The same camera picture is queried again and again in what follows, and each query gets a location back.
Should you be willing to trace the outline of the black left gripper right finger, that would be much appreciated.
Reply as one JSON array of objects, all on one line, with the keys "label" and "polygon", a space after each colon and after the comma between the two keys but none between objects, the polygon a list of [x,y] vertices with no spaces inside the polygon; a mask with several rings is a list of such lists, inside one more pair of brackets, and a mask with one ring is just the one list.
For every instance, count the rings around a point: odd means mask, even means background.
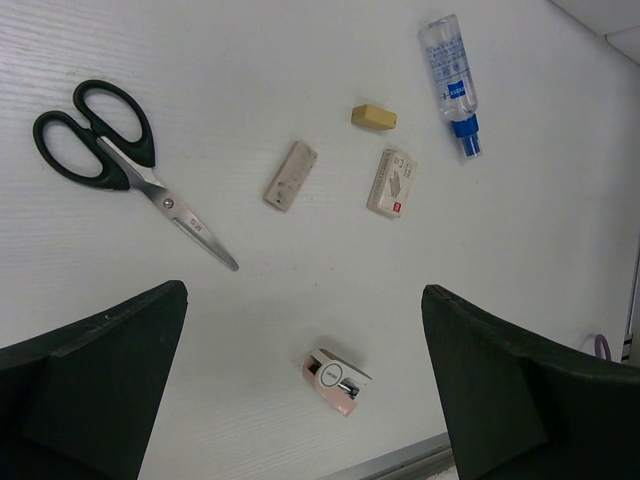
[{"label": "black left gripper right finger", "polygon": [[636,479],[639,370],[425,287],[425,338],[462,479]]}]

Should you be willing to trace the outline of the clear blue glue bottle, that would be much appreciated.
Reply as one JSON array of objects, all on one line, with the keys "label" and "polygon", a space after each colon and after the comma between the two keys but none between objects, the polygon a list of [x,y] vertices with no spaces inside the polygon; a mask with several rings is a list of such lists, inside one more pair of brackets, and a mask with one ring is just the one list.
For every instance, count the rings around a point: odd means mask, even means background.
[{"label": "clear blue glue bottle", "polygon": [[450,14],[428,23],[419,40],[444,119],[464,155],[481,156],[479,102],[458,17]]}]

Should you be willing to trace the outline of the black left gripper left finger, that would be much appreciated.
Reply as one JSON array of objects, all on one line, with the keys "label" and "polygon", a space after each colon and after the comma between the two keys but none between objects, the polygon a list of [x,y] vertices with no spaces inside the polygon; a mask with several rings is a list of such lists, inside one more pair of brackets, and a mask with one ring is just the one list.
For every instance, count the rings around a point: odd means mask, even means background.
[{"label": "black left gripper left finger", "polygon": [[187,307],[171,280],[2,348],[2,478],[137,478]]}]

